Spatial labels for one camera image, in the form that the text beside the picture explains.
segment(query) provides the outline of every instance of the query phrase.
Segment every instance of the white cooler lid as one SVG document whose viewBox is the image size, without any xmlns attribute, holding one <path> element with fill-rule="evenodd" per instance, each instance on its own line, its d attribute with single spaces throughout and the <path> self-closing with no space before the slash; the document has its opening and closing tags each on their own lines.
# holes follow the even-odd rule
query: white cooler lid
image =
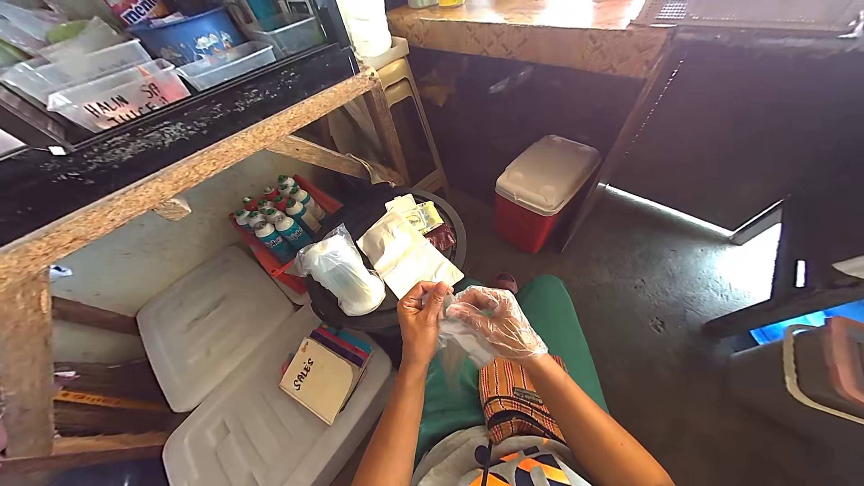
<svg viewBox="0 0 864 486">
<path fill-rule="evenodd" d="M 175 412 L 195 408 L 294 306 L 255 260 L 229 246 L 138 312 L 138 329 Z"/>
<path fill-rule="evenodd" d="M 507 166 L 495 192 L 537 214 L 552 216 L 573 198 L 599 161 L 594 147 L 547 135 Z"/>
<path fill-rule="evenodd" d="M 240 364 L 168 438 L 172 486 L 329 485 L 384 409 L 387 354 L 372 354 L 345 409 L 327 426 L 281 388 L 282 364 L 321 320 L 305 306 Z"/>
</svg>

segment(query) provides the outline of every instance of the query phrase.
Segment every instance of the counter top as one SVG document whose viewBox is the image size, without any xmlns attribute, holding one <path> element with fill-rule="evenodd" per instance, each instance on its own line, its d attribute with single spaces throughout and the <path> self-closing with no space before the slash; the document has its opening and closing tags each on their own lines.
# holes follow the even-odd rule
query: counter top
<svg viewBox="0 0 864 486">
<path fill-rule="evenodd" d="M 644 0 L 466 0 L 387 13 L 411 45 L 644 78 L 670 29 L 630 24 Z"/>
</svg>

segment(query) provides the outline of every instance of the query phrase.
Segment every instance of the hand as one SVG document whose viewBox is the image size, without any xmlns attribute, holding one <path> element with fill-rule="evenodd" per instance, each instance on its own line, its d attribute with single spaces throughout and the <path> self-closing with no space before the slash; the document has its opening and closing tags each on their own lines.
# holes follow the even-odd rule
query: hand
<svg viewBox="0 0 864 486">
<path fill-rule="evenodd" d="M 423 307 L 423 295 L 431 292 Z M 419 367 L 425 370 L 435 355 L 438 343 L 438 317 L 442 304 L 453 287 L 444 282 L 417 282 L 397 306 L 399 329 L 402 330 L 402 367 Z"/>
<path fill-rule="evenodd" d="M 447 315 L 474 326 L 502 358 L 519 361 L 549 353 L 510 291 L 472 285 Z"/>
</svg>

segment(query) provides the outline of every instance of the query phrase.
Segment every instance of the green pants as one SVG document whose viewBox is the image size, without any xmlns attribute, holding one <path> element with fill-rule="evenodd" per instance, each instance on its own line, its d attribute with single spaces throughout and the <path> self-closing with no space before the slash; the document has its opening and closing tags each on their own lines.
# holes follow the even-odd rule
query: green pants
<svg viewBox="0 0 864 486">
<path fill-rule="evenodd" d="M 454 288 L 461 291 L 469 285 L 482 284 L 464 278 Z M 608 411 L 588 343 L 582 334 L 573 301 L 561 279 L 551 275 L 534 278 L 519 290 L 516 300 L 531 327 L 549 347 L 549 352 L 561 356 L 573 381 Z M 451 378 L 448 383 L 441 357 L 436 355 L 432 360 L 426 378 L 426 400 L 420 420 L 416 461 L 447 435 L 485 423 L 477 388 L 478 374 L 479 370 L 474 364 L 465 360 L 462 373 Z"/>
</svg>

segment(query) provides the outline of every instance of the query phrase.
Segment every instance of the notebook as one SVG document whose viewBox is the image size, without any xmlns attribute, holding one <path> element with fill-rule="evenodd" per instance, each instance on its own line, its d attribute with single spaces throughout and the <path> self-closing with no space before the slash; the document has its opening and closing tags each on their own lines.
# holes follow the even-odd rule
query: notebook
<svg viewBox="0 0 864 486">
<path fill-rule="evenodd" d="M 360 381 L 368 362 L 366 358 L 368 355 L 360 358 L 338 348 L 331 340 L 325 344 L 310 336 L 303 339 L 279 387 L 332 425 Z"/>
</svg>

